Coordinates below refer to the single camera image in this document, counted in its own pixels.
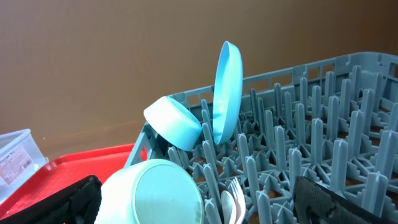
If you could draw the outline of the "mint green bowl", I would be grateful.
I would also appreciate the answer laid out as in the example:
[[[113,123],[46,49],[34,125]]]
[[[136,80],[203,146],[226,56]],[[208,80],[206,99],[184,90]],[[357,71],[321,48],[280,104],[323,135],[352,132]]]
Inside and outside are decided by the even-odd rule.
[[[195,181],[165,159],[149,159],[115,172],[101,186],[101,196],[96,224],[205,222]]]

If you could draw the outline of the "white plastic fork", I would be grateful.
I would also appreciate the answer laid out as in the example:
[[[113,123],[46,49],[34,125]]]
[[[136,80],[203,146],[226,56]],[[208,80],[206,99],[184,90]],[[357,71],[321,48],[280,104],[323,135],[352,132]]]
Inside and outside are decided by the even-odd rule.
[[[230,184],[233,198],[236,204],[236,222],[235,224],[242,224],[246,214],[246,201],[244,198],[243,190],[235,177]]]

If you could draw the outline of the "light blue plate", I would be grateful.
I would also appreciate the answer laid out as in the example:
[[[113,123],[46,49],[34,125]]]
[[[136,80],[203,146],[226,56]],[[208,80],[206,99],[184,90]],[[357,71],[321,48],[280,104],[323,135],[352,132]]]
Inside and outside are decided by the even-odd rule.
[[[213,134],[216,144],[230,140],[238,122],[243,92],[243,60],[237,46],[224,42],[213,93]]]

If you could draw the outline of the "white plastic spoon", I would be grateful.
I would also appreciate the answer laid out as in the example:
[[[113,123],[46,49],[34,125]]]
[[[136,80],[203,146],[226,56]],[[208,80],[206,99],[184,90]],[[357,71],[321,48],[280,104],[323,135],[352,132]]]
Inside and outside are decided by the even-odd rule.
[[[224,224],[236,223],[236,204],[233,196],[224,190],[221,193],[221,208],[223,212]]]

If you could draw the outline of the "light blue small bowl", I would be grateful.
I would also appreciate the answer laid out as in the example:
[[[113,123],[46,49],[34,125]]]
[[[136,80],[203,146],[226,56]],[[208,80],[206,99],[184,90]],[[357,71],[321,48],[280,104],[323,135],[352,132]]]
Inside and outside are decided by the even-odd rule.
[[[166,141],[184,151],[192,151],[202,126],[199,120],[177,100],[162,96],[144,110],[144,117]]]

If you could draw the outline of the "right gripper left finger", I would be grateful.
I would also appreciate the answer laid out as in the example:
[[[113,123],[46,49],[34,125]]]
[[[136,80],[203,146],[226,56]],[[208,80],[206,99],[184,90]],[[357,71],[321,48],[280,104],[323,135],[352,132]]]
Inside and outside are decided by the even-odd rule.
[[[89,175],[57,193],[1,220],[1,224],[94,224],[102,183]]]

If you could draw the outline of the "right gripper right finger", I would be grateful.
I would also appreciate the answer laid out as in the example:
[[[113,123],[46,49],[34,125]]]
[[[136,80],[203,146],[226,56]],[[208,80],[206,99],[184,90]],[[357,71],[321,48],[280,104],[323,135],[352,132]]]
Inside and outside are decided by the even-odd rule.
[[[303,176],[295,178],[294,215],[300,224],[383,224],[389,220],[357,206]]]

